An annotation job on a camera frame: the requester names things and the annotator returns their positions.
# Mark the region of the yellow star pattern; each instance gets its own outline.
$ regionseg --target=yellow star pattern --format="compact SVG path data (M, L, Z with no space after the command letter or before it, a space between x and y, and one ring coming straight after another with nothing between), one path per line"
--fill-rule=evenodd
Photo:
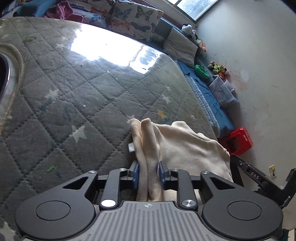
M158 115L164 120L166 118L165 114L163 113L162 110L157 110L158 111Z

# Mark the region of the window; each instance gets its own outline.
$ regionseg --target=window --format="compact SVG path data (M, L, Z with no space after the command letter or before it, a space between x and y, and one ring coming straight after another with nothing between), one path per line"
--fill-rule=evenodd
M218 0L166 0L185 14L192 22L196 22Z

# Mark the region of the mattress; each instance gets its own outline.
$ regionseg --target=mattress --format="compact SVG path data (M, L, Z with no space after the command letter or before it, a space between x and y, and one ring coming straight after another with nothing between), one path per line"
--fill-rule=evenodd
M227 136L235 130L228 112L220 107L207 84L197 77L194 69L187 67L185 63L180 61L178 61L178 65L201 103L216 137L221 138Z
M15 45L25 62L0 135L0 232L10 230L18 239L14 211L37 193L89 170L105 175L129 168L131 118L186 121L196 133L215 139L169 56L66 20L13 17L0 23L0 41ZM122 196L135 198L132 192Z

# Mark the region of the red plastic stool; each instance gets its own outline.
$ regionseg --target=red plastic stool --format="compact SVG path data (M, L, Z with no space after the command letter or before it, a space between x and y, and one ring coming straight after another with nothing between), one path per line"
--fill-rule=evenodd
M239 128L228 136L218 138L218 142L229 152L230 155L245 153L253 146L253 142L245 128Z

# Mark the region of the window frame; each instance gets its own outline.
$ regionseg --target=window frame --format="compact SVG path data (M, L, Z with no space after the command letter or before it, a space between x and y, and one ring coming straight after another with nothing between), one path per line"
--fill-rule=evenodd
M177 5L182 1L178 0L175 4L172 4L169 0L163 0L167 3L169 3L171 6L173 6L175 9L177 9L179 12L181 12L183 15L185 15L191 22L197 23L199 19L208 11L210 10L219 0L216 0L207 10L205 10L196 20L194 20L192 17L190 17L187 13L185 13L181 8L179 8Z

